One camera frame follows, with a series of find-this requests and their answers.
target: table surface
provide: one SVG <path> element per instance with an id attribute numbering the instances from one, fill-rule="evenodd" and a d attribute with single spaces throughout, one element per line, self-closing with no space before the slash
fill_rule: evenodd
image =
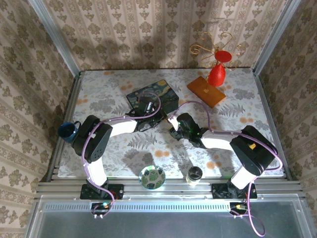
<path id="1" fill-rule="evenodd" d="M 249 68 L 227 70 L 225 83 L 219 88 L 226 98 L 213 109 L 211 126 L 219 130 L 240 130 L 253 125 L 273 142 L 267 118 L 254 76 Z M 88 115 L 101 119 L 122 116 L 131 110 L 126 95 L 165 79 L 179 97 L 179 105 L 201 100 L 186 85 L 198 76 L 206 76 L 207 69 L 160 69 L 85 71 L 73 114 L 73 121 L 83 122 Z M 187 104 L 179 113 L 188 112 L 200 127 L 207 126 L 207 115 L 197 104 Z M 148 165 L 161 166 L 166 176 L 182 177 L 191 166 L 199 166 L 205 177 L 231 177 L 241 166 L 232 151 L 200 149 L 187 140 L 176 141 L 168 130 L 171 124 L 161 122 L 146 132 L 135 132 L 112 137 L 103 155 L 104 170 L 108 176 L 137 176 Z M 270 167 L 276 167 L 274 160 Z M 60 161 L 59 177 L 85 176 L 82 162 L 65 144 Z M 283 171 L 265 172 L 263 177 L 280 177 Z"/>

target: wooden stand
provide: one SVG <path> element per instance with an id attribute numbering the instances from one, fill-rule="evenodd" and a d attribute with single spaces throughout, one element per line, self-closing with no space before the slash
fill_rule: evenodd
<path id="1" fill-rule="evenodd" d="M 226 97 L 226 95 L 220 92 L 217 88 L 209 85 L 208 82 L 201 76 L 188 84 L 187 88 L 189 88 L 189 90 L 196 94 L 211 108 L 216 106 Z"/>

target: patterned wallpaper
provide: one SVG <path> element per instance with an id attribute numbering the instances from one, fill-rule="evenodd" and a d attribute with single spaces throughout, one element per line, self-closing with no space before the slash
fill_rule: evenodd
<path id="1" fill-rule="evenodd" d="M 247 48 L 233 60 L 252 66 L 287 0 L 44 0 L 80 70 L 200 67 L 189 47 L 228 31 Z"/>
<path id="2" fill-rule="evenodd" d="M 260 78 L 286 159 L 317 224 L 317 2 L 301 2 Z"/>
<path id="3" fill-rule="evenodd" d="M 23 235 L 72 75 L 32 7 L 0 0 L 0 237 Z"/>

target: black bracket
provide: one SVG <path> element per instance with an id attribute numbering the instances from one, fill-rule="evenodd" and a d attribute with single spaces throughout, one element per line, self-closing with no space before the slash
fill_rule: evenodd
<path id="1" fill-rule="evenodd" d="M 124 185 L 123 184 L 108 184 L 106 181 L 102 187 L 109 190 L 115 200 L 122 200 L 124 195 Z M 110 195 L 100 189 L 92 186 L 89 182 L 82 185 L 80 192 L 80 199 L 82 200 L 111 200 Z"/>
<path id="2" fill-rule="evenodd" d="M 211 185 L 211 192 L 213 199 L 246 199 L 248 194 L 247 185 L 244 189 L 238 189 L 236 187 L 228 185 L 228 183 L 213 183 Z M 258 198 L 256 187 L 254 184 L 251 185 L 250 199 Z"/>

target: blue cup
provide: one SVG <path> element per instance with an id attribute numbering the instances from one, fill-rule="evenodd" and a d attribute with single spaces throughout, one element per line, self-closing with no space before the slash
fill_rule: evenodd
<path id="1" fill-rule="evenodd" d="M 75 137 L 76 133 L 78 132 L 78 128 L 76 124 L 79 123 L 78 128 L 81 126 L 79 121 L 75 123 L 65 122 L 63 123 L 58 129 L 58 135 L 67 143 L 72 142 L 73 138 Z"/>

